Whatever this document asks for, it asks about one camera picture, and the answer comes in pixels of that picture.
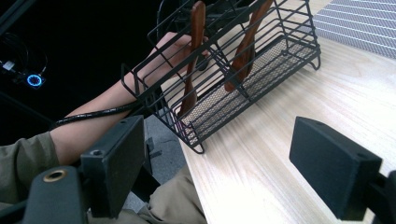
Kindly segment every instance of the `wooden table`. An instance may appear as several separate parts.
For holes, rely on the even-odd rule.
[[[311,4],[315,14],[330,0]],[[296,116],[324,122],[396,169],[396,61],[325,38],[306,66],[204,141],[183,142],[209,223],[338,223],[289,160]],[[364,222],[370,223],[368,211]]]

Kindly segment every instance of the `wooden spatula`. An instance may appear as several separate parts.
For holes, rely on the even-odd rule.
[[[272,3],[273,0],[267,0],[258,9],[256,9],[253,12],[250,18],[247,32],[245,33],[244,38],[242,39],[241,43],[239,43],[239,46],[236,50],[235,56],[238,54],[240,55],[233,60],[231,64],[231,68],[234,72],[239,71],[239,73],[236,75],[236,81],[238,83],[241,83],[251,71],[253,65],[252,63],[247,67],[245,66],[251,60],[253,60],[255,56],[254,35],[259,29],[260,23],[262,21],[262,16],[268,11]],[[235,86],[231,81],[228,81],[224,84],[224,89],[226,91],[233,91],[235,89]]]
[[[205,29],[205,3],[198,1],[192,6],[191,10],[191,52],[198,49],[204,39]],[[197,102],[197,92],[192,85],[191,73],[195,68],[197,58],[191,61],[187,66],[187,74],[185,87],[184,87],[184,99],[181,102],[180,111],[177,113],[179,117],[185,115],[191,111]]]

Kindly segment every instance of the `blue light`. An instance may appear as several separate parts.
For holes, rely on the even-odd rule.
[[[42,78],[38,75],[30,75],[26,78],[26,80],[27,83],[33,87],[41,86],[41,84],[43,83]]]

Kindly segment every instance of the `black metal basket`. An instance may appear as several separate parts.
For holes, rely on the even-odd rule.
[[[159,48],[132,71],[135,83],[144,87],[132,92],[137,101],[197,153],[205,150],[196,150],[196,146],[297,70],[307,64],[314,69],[320,67],[320,49],[308,1],[290,1],[292,4],[289,4],[287,0],[274,0],[255,34],[252,45],[255,57],[246,65],[251,66],[250,73],[241,83],[233,81],[240,71],[233,71],[231,64],[238,57],[236,49],[249,29],[249,15],[265,1],[242,6],[242,1],[219,0],[206,6],[205,36],[208,39],[200,48],[180,64],[173,64],[174,68],[150,87],[137,75],[169,45]],[[190,33],[193,3],[185,1],[148,34],[154,48],[157,40],[168,31],[177,32],[169,44]],[[210,52],[206,58],[202,57],[204,50]],[[191,74],[177,72],[197,57],[198,63]],[[179,117],[177,113],[185,97],[187,76],[192,76],[198,99],[189,113]],[[229,81],[235,85],[233,91],[224,89]]]

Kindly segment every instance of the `gray woven mat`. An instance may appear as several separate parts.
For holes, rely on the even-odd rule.
[[[333,0],[314,23],[319,36],[396,59],[395,0]]]

